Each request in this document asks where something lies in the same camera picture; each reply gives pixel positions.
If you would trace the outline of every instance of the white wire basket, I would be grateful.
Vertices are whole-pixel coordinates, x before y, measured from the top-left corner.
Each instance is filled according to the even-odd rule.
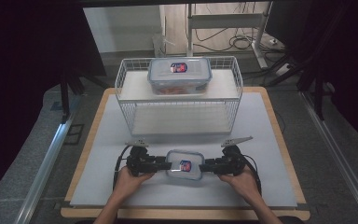
[[[124,59],[116,97],[132,135],[231,133],[242,96],[235,57],[209,57],[212,79],[203,94],[156,95],[147,81],[152,59]]]

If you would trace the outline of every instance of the person's left hand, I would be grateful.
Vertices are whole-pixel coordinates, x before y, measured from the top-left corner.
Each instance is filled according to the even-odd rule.
[[[112,196],[117,197],[122,202],[129,198],[141,184],[150,179],[154,174],[143,174],[140,176],[133,176],[127,166],[121,168],[118,172],[117,183],[113,189]]]

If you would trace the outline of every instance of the gray floor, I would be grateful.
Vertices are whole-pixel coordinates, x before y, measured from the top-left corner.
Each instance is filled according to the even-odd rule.
[[[252,54],[237,55],[242,72],[256,72]],[[100,79],[113,84],[116,66],[106,66],[108,77]],[[245,86],[257,86],[275,75],[245,75]],[[291,77],[268,95],[280,122],[297,177],[308,202],[311,218],[307,223],[358,223],[358,204],[338,170],[327,146],[313,123],[296,90],[298,77]],[[83,219],[64,218],[60,214],[87,133],[103,95],[103,89],[82,79],[86,92],[81,97],[81,111],[72,123],[76,133],[68,133],[51,176],[34,211],[31,223],[76,223]],[[19,156],[0,182],[0,223],[13,223],[37,170],[61,121],[59,87],[47,91],[38,121]],[[332,134],[358,176],[358,133],[340,116],[328,97],[324,98],[324,116]]]

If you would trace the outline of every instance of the person's hand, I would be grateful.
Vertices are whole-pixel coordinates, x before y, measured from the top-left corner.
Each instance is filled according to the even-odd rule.
[[[250,203],[255,198],[261,197],[257,189],[257,184],[255,183],[255,177],[248,166],[245,166],[240,175],[219,175],[219,178],[234,188],[247,203]]]
[[[124,202],[129,198],[141,184],[150,179],[154,174],[143,174],[140,176],[133,176],[127,166],[121,168],[118,172],[117,183],[113,189],[112,196]]]

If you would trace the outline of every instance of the container lid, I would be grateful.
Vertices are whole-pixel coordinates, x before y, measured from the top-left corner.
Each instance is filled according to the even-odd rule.
[[[167,175],[176,178],[200,180],[202,172],[200,165],[204,163],[204,157],[198,152],[174,149],[168,152],[167,162],[172,163]]]
[[[149,65],[147,79],[153,81],[210,81],[211,66],[207,58],[158,58]]]

